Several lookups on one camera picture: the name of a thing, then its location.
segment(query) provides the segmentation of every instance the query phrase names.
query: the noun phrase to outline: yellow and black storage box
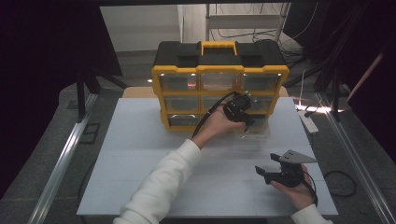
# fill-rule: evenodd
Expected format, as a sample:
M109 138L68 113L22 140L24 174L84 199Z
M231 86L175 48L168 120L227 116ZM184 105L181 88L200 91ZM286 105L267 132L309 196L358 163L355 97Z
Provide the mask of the yellow and black storage box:
M273 40L163 41L151 73L165 128L192 132L207 110L231 91L248 91L257 100L246 112L260 128L274 111L289 68Z

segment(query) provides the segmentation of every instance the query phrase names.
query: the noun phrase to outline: person's right hand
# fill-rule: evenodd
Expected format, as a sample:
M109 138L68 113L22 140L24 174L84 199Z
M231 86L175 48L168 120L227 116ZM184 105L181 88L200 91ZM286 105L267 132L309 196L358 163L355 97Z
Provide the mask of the person's right hand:
M305 172L308 172L304 165L302 165L302 167ZM311 179L307 174L304 174L304 179L306 183L311 185ZM290 198L294 207L296 207L298 210L302 210L313 203L311 193L303 184L300 184L295 188L288 188L278 182L271 181L271 185L285 193Z

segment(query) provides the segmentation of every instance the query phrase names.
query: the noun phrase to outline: hand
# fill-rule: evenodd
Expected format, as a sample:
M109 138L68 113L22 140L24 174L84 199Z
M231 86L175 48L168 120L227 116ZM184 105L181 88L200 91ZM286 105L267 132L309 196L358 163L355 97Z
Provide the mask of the hand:
M242 128L245 128L245 123L233 122L227 119L223 111L223 105L219 105L209 116L203 129L198 132L198 134L196 134L191 140L199 148L202 148L217 135Z
M308 172L304 165L302 165L302 167L304 172ZM304 179L306 183L311 185L311 179L307 174L304 174ZM278 182L271 181L271 185L274 186L274 188L285 193L290 198L291 203L294 205L294 207L296 207L298 210L304 209L313 203L311 193L303 184L300 184L295 188L288 188Z

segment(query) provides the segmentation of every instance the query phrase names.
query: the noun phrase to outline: white sleeve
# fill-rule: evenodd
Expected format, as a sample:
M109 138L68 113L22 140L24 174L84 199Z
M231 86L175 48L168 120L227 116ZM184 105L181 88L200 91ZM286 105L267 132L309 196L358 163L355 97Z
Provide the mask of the white sleeve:
M326 220L320 214L314 204L291 215L296 224L332 224L330 220Z
M170 209L178 190L201 160L201 150L190 139L161 159L120 210L113 224L159 223Z

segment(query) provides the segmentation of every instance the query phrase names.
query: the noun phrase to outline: floor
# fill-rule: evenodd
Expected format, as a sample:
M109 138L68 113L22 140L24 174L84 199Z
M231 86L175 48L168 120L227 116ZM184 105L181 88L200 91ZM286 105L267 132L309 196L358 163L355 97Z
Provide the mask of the floor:
M260 12L262 4L244 5L217 5L218 13L255 13ZM278 13L281 5L266 5L266 13ZM196 42L205 38L205 6L186 6L184 9L186 18L185 42ZM246 34L248 31L219 31L221 35ZM213 32L216 40L221 40L217 30ZM253 35L238 37L240 42L251 42ZM290 40L289 37L281 36L282 51L286 62L290 62L290 78L299 77L304 71L313 66L313 62L304 61L294 64L301 48ZM123 77L120 80L131 86L150 86L150 67L155 57L155 52L118 52L119 62ZM313 89L313 83L317 76L304 79L292 87L287 88L290 97L294 99L297 108L305 109L308 105L316 108L319 103L320 109L325 102L320 102L317 93ZM113 217L78 217L75 215L78 202L88 181L85 175L89 175L92 164L97 157L100 146L106 136L106 127L109 125L117 99L122 95L122 89L105 79L99 78L103 87L95 103L90 118L90 128L87 129L78 144L75 155L70 161L64 180L55 196L51 209L48 211L44 223L111 223ZM362 163L368 170L368 175L374 180L375 185L387 199L389 209L396 211L396 167L387 156L381 146L374 140L370 133L356 118L348 106L347 90L340 88L343 93L340 98L340 118L348 139L358 150ZM321 96L330 96L330 91L321 93ZM60 104L46 133L37 145L32 157L26 163L17 179L14 181L6 196L0 202L0 220L2 223L26 223L32 215L42 189L55 166L63 148L77 120L77 95L76 87L72 85L65 88L60 95ZM337 217L328 217L334 223L386 223L377 214L372 200L367 196L368 189L362 184L357 175L354 165L350 162L344 145L339 140L329 122L328 117L318 110L312 115L312 120L317 124L319 132L308 135L311 146L316 153L323 174L334 170L342 170L349 174L357 183L357 191L350 197L334 196L334 203L340 213ZM329 189L338 194L349 193L353 190L350 181L344 176L332 175L328 177ZM247 220L211 220L205 223L247 223ZM264 223L262 219L249 220L249 223ZM183 220L165 220L163 223L184 223ZM201 220L189 221L189 223L203 223ZM289 217L270 218L268 223L292 223Z

